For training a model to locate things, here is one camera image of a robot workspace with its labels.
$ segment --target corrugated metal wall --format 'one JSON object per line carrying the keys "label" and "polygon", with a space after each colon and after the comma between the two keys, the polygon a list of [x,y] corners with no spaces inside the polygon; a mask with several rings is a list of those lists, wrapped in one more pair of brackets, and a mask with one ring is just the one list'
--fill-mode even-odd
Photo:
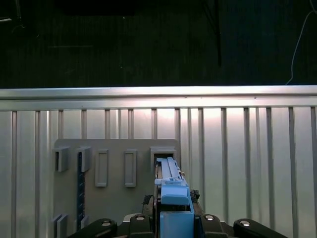
{"label": "corrugated metal wall", "polygon": [[[156,99],[167,107],[134,102],[135,109],[0,112],[1,237],[47,237],[50,152],[58,138],[176,138],[181,168],[206,213],[230,224],[248,217],[290,238],[316,237],[316,99],[307,96],[306,106],[295,107],[288,104],[305,98],[285,96],[285,106],[275,101],[273,107],[227,101],[226,107],[180,108],[169,107],[168,97]],[[239,97],[230,99],[234,104]],[[12,100],[0,109],[4,103],[15,108]]]}

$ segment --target gray plastic holder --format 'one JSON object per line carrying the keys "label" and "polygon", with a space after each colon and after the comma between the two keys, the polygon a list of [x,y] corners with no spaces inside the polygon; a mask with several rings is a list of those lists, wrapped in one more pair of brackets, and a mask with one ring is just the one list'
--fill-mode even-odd
{"label": "gray plastic holder", "polygon": [[124,152],[124,185],[135,187],[137,184],[137,150],[128,149]]}
{"label": "gray plastic holder", "polygon": [[82,146],[78,149],[76,149],[77,153],[81,153],[81,172],[86,172],[88,169],[90,169],[91,166],[91,147],[90,146]]}
{"label": "gray plastic holder", "polygon": [[69,147],[63,146],[53,149],[55,159],[55,171],[63,172],[69,167]]}

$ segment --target blue strip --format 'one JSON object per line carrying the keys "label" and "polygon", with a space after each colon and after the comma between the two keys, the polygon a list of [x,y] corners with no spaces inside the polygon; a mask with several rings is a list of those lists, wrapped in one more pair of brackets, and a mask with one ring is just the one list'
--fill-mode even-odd
{"label": "blue strip", "polygon": [[85,217],[85,173],[81,172],[82,153],[78,153],[77,166],[77,230],[80,230],[80,222]]}

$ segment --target aluminum rail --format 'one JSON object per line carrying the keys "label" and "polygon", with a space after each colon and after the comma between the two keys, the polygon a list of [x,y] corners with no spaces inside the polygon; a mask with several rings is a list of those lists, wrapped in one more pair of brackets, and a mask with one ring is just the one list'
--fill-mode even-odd
{"label": "aluminum rail", "polygon": [[72,99],[131,96],[237,96],[237,95],[312,95],[317,85],[307,86],[186,86],[186,87],[110,87],[110,88],[49,88],[0,89],[0,100]]}

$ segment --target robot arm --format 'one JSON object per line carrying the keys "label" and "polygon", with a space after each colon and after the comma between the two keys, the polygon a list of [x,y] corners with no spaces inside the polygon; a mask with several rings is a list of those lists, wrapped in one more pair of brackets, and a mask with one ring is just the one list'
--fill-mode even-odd
{"label": "robot arm", "polygon": [[100,219],[68,238],[286,238],[250,219],[229,226],[204,214],[198,191],[190,190],[172,158],[157,158],[153,196],[146,196],[141,214],[127,216],[120,226]]}

